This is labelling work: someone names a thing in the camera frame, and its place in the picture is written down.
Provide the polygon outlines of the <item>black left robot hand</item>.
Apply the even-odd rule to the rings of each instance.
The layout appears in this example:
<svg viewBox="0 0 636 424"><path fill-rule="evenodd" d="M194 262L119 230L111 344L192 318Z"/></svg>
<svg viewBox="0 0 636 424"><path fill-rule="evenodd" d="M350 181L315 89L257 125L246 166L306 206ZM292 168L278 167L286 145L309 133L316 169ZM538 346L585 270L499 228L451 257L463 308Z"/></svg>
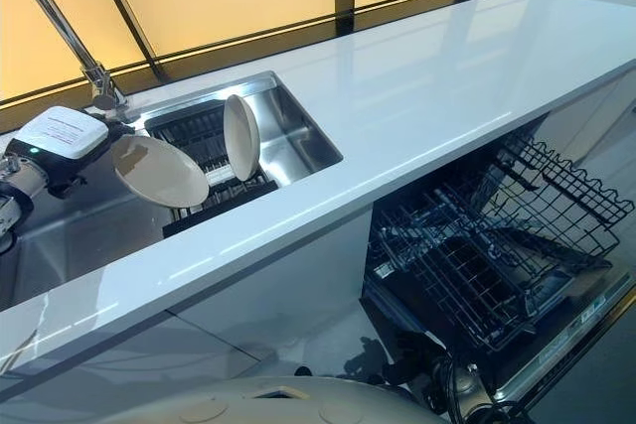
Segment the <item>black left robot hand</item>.
<svg viewBox="0 0 636 424"><path fill-rule="evenodd" d="M63 106L53 106L26 123L5 151L34 164L46 185L74 180L106 154L111 145L134 129L120 121Z"/></svg>

